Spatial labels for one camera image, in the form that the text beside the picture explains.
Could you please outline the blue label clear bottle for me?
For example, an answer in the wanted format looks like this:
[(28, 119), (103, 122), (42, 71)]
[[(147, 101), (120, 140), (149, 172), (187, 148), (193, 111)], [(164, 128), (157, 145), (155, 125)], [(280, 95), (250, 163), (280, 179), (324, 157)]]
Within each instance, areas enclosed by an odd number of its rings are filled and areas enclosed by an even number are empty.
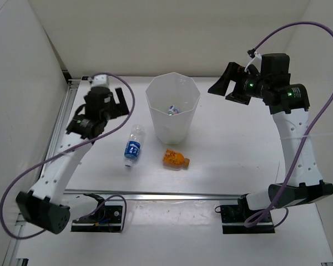
[(124, 150), (124, 165), (131, 168), (137, 161), (145, 140), (145, 130), (141, 125), (133, 125)]

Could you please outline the white label clear bottle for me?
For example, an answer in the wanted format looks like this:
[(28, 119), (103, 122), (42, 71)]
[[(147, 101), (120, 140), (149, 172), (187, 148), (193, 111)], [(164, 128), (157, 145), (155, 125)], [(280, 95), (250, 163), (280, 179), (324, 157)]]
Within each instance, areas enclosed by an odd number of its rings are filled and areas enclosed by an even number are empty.
[(169, 107), (167, 114), (168, 115), (177, 115), (177, 114), (180, 114), (180, 110), (175, 105), (172, 105)]

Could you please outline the orange juice bottle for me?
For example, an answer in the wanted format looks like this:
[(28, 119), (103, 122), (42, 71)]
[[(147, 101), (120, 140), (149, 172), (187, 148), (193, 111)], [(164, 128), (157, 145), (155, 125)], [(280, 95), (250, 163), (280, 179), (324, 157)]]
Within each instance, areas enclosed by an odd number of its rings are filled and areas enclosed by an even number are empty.
[(180, 152), (176, 152), (171, 149), (167, 149), (163, 156), (163, 162), (170, 166), (175, 166), (178, 168), (188, 168), (190, 160), (184, 157)]

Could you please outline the clear unlabelled plastic bottle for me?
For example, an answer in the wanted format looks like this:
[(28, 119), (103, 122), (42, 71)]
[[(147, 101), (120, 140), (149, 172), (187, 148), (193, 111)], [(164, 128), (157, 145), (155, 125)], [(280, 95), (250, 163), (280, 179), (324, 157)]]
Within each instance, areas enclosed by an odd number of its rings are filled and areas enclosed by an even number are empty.
[(177, 78), (178, 86), (188, 86), (190, 83), (190, 78), (187, 76), (180, 76)]

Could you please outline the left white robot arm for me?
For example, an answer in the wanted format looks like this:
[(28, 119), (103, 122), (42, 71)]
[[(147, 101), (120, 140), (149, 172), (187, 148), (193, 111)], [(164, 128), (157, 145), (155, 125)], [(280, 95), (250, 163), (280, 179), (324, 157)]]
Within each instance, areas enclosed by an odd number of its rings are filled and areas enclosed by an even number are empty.
[(45, 162), (44, 176), (28, 192), (16, 196), (24, 220), (54, 234), (63, 231), (69, 221), (85, 214), (93, 222), (104, 218), (105, 208), (101, 204), (91, 203), (84, 211), (82, 207), (64, 205), (63, 194), (84, 155), (97, 140), (106, 136), (104, 129), (108, 121), (130, 115), (121, 88), (111, 92), (106, 86), (92, 86), (84, 101), (66, 128), (66, 143), (58, 154)]

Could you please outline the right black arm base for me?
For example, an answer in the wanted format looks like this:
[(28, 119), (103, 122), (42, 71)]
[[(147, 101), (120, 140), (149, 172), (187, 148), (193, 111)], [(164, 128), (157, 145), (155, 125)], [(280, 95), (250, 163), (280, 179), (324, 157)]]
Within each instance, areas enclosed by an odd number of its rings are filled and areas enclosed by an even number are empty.
[(234, 204), (221, 204), (215, 207), (215, 212), (221, 215), (223, 234), (271, 234), (275, 226), (271, 214), (263, 218), (256, 226), (247, 228), (244, 222), (256, 211), (248, 208), (246, 202), (238, 199)]

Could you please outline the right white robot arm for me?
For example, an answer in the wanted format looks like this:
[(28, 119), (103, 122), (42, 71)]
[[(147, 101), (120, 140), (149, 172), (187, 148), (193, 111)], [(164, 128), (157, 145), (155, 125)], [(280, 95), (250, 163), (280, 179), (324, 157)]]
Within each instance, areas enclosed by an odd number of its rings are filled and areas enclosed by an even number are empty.
[(209, 94), (244, 105), (248, 105), (251, 98), (262, 99), (279, 132), (285, 179), (238, 200), (238, 215), (248, 223), (255, 221), (267, 208), (308, 204), (333, 195), (333, 184), (324, 182), (309, 137), (307, 90), (302, 84), (290, 83), (288, 68), (286, 65), (265, 74), (254, 65), (245, 68), (231, 62), (208, 90)]

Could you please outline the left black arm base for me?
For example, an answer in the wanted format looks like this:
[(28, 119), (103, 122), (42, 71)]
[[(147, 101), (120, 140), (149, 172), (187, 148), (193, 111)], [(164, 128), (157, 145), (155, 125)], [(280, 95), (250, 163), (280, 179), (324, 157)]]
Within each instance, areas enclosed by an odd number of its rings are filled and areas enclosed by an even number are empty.
[(104, 203), (104, 205), (87, 217), (73, 220), (70, 228), (71, 232), (121, 233), (123, 231), (127, 213), (127, 202), (124, 197), (111, 196), (110, 199), (117, 198), (123, 202), (117, 204), (109, 203), (102, 196), (93, 193), (85, 193), (83, 196), (93, 199), (96, 202), (96, 207), (101, 203)]

